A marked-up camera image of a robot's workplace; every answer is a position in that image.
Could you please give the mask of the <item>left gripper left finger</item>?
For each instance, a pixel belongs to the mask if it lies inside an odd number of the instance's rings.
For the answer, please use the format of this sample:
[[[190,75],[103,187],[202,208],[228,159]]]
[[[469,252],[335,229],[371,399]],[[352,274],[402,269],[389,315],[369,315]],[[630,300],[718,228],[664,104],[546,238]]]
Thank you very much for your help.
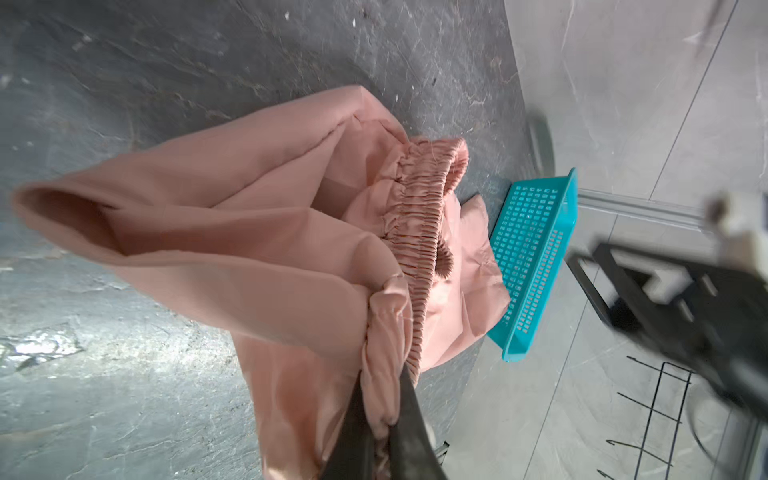
[[[372,480],[375,439],[367,420],[361,375],[358,375],[337,442],[321,472],[321,480]]]

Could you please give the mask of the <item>teal plastic basket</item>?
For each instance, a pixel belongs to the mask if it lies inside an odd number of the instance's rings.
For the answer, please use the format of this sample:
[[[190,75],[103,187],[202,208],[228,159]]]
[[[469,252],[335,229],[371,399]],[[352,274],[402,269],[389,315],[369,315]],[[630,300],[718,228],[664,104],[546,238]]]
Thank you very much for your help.
[[[488,332],[505,362],[529,353],[578,219],[578,174],[511,185],[490,237],[510,296]]]

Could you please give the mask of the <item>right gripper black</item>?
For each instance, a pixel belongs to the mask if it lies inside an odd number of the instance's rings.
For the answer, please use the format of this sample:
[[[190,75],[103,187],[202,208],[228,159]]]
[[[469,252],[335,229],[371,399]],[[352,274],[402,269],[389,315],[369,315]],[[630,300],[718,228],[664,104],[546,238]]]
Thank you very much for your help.
[[[582,267],[599,268],[602,294]],[[601,322],[640,330],[652,349],[703,377],[725,401],[767,418],[767,282],[751,273],[601,242],[566,264]]]

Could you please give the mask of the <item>pink shorts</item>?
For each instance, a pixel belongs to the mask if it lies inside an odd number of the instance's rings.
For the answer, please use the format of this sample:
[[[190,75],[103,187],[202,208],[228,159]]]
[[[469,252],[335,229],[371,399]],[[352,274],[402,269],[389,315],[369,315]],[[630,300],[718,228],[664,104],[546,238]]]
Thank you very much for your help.
[[[13,196],[52,243],[229,331],[264,475],[316,479],[354,389],[378,446],[417,380],[510,296],[461,138],[409,137],[365,88],[326,90]]]

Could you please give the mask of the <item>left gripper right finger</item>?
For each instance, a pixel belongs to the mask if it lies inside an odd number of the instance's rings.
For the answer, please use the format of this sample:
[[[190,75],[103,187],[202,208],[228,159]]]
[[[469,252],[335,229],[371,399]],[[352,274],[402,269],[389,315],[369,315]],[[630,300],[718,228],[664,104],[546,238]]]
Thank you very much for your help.
[[[389,434],[392,480],[446,480],[406,367],[400,375],[400,414]]]

